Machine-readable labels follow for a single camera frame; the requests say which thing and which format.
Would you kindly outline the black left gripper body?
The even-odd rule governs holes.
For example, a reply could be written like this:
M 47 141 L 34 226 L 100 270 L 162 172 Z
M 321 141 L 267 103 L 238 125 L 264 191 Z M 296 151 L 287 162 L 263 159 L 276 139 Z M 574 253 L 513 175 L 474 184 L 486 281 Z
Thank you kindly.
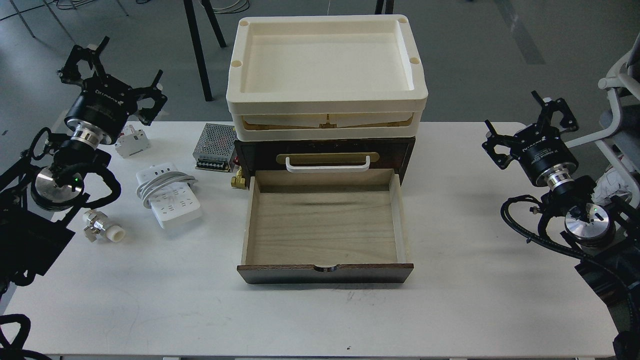
M 108 76 L 103 83 L 98 76 L 84 79 L 81 91 L 64 117 L 68 129 L 87 123 L 102 130 L 102 144 L 113 145 L 126 121 L 138 110 L 137 100 L 130 94 L 130 86 Z

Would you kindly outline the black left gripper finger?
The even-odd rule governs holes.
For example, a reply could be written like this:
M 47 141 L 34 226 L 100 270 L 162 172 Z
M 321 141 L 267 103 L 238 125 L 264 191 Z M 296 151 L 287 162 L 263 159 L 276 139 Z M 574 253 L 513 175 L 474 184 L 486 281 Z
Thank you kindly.
M 98 77 L 100 82 L 105 84 L 108 74 L 105 72 L 105 68 L 99 59 L 99 56 L 106 48 L 109 41 L 109 36 L 103 37 L 103 40 L 98 44 L 96 49 L 74 45 L 64 66 L 57 71 L 62 84 L 82 86 L 85 79 L 82 78 L 82 74 L 78 68 L 78 63 L 81 60 L 85 61 L 89 65 L 89 68 L 94 71 L 94 75 Z
M 155 118 L 160 114 L 162 108 L 166 104 L 167 98 L 163 94 L 162 89 L 159 87 L 160 79 L 163 75 L 163 70 L 159 69 L 156 76 L 153 79 L 151 85 L 141 88 L 134 88 L 131 90 L 131 96 L 135 98 L 135 101 L 153 100 L 153 107 L 142 107 L 138 109 L 134 115 L 137 116 L 140 123 L 144 126 L 150 126 Z

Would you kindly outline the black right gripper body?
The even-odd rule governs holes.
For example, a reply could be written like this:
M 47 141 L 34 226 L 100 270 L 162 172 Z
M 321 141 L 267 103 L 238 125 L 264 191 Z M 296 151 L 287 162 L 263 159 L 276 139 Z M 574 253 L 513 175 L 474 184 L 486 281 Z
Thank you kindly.
M 555 167 L 564 167 L 573 174 L 579 162 L 560 139 L 560 130 L 550 126 L 538 129 L 530 125 L 514 135 L 512 157 L 519 162 L 526 177 L 535 187 L 547 184 L 547 173 Z

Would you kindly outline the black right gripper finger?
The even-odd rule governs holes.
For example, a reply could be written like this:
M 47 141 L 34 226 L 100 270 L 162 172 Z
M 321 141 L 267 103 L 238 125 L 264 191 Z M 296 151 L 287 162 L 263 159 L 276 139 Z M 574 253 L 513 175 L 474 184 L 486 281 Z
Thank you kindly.
M 503 146 L 512 150 L 513 148 L 519 147 L 521 141 L 515 136 L 499 134 L 489 120 L 485 120 L 484 124 L 487 126 L 488 133 L 486 141 L 482 143 L 482 148 L 500 170 L 505 170 L 514 159 L 514 156 L 510 153 L 497 153 L 495 150 L 496 146 Z
M 559 122 L 562 128 L 560 133 L 576 132 L 579 129 L 578 121 L 564 98 L 558 98 L 556 100 L 548 98 L 549 101 L 546 101 L 535 90 L 531 91 L 531 95 L 541 107 L 540 114 L 534 125 L 537 129 L 541 130 L 546 126 L 551 126 L 553 114 L 557 112 L 562 114 Z

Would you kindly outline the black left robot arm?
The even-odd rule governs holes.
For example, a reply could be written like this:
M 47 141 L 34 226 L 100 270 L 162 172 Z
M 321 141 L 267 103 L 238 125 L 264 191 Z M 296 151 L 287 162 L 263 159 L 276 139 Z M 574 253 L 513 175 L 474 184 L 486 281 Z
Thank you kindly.
M 73 239 L 68 226 L 80 210 L 119 198 L 111 156 L 99 145 L 114 144 L 131 116 L 151 125 L 168 100 L 159 87 L 162 70 L 139 88 L 105 71 L 99 57 L 109 40 L 97 48 L 74 45 L 58 71 L 63 84 L 80 87 L 64 119 L 72 134 L 42 128 L 1 175 L 2 294 L 10 284 L 25 287 L 46 274 Z

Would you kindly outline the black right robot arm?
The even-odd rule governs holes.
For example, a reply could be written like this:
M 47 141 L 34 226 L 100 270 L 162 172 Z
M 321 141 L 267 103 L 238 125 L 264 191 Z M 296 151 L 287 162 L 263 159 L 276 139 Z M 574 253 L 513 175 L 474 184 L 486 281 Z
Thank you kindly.
M 540 199 L 530 194 L 508 198 L 503 221 L 527 242 L 579 260 L 575 269 L 607 305 L 627 305 L 630 323 L 614 338 L 618 360 L 639 358 L 639 211 L 620 196 L 608 205 L 593 199 L 596 183 L 573 178 L 579 162 L 562 141 L 576 132 L 578 121 L 563 98 L 532 96 L 541 107 L 535 123 L 512 136 L 488 133 L 483 150 L 502 170 L 519 162 L 532 186 L 547 187 Z

